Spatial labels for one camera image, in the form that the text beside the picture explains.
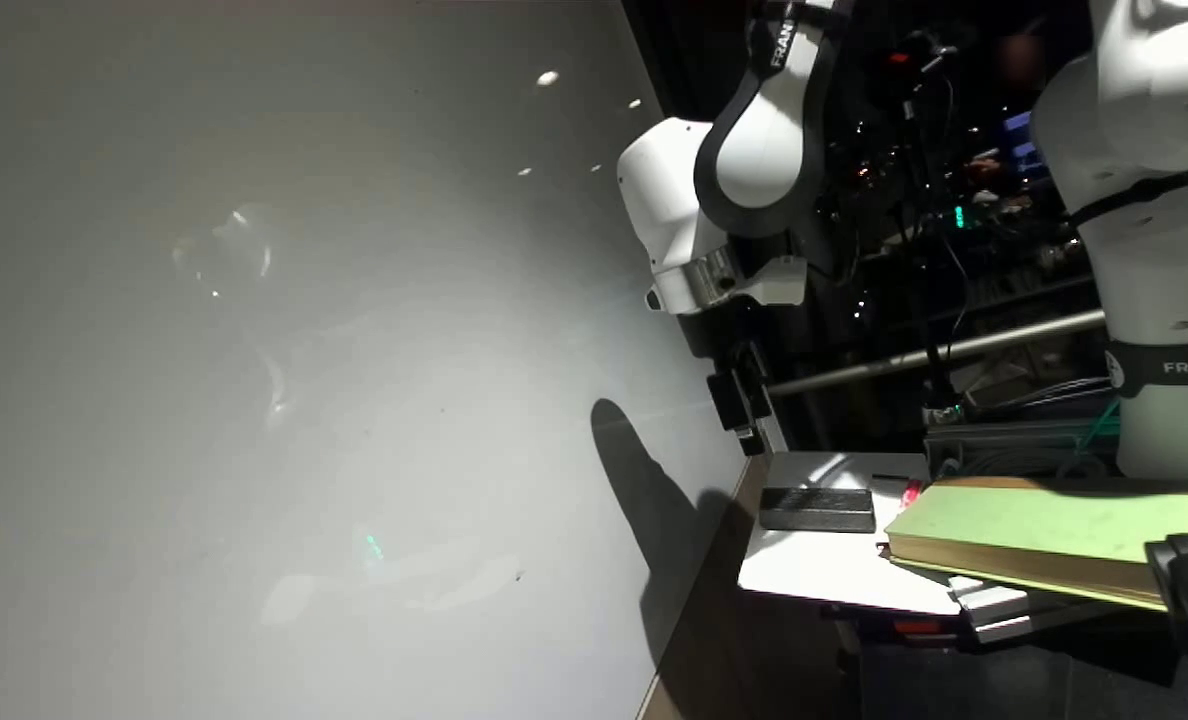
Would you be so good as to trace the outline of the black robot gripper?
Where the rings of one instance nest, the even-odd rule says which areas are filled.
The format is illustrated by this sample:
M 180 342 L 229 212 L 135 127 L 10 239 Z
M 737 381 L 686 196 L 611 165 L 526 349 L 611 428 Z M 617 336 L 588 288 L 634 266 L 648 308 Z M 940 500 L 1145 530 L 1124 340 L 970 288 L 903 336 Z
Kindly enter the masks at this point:
M 766 446 L 763 419 L 773 406 L 745 349 L 725 349 L 711 357 L 709 394 L 721 428 L 731 433 L 748 454 L 761 454 Z

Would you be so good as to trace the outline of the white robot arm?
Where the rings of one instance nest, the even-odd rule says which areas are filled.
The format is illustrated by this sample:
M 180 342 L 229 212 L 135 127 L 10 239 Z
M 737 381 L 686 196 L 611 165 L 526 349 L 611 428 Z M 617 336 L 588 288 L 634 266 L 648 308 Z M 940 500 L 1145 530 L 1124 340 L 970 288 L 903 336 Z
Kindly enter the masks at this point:
M 1119 394 L 1114 467 L 1188 478 L 1188 0 L 1084 0 L 1090 35 L 1036 101 L 1036 147 L 1089 247 Z M 826 247 L 740 272 L 729 243 L 808 234 L 825 183 L 825 79 L 852 0 L 761 0 L 750 69 L 711 118 L 665 116 L 617 179 L 652 301 L 800 304 Z

